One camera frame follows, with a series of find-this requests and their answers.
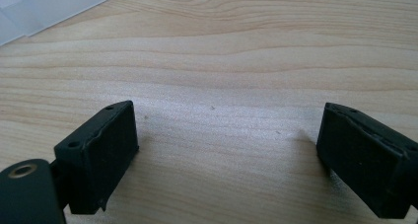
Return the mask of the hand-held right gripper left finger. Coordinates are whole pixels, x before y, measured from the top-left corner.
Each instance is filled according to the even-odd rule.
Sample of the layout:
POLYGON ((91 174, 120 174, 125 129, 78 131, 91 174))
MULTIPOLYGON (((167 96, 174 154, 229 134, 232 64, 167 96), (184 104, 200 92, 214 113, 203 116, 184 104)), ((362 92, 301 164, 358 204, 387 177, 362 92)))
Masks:
POLYGON ((94 214, 139 150, 133 103, 105 107, 54 147, 53 179, 61 207, 94 214))

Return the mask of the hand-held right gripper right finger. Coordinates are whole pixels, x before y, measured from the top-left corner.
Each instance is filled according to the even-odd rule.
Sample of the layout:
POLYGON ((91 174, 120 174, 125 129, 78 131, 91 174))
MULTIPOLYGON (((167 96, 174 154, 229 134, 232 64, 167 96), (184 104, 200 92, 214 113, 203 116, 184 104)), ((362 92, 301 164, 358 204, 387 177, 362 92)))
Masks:
POLYGON ((345 106, 324 106, 316 151, 322 163, 380 218, 418 209, 418 143, 345 106))

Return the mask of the white paper sheet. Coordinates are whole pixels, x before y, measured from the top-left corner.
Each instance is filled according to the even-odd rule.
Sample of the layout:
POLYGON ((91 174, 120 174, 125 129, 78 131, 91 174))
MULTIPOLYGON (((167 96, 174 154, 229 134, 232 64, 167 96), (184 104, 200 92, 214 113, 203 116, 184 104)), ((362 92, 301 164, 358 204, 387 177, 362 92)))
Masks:
POLYGON ((0 46, 30 37, 107 0, 0 0, 0 46))

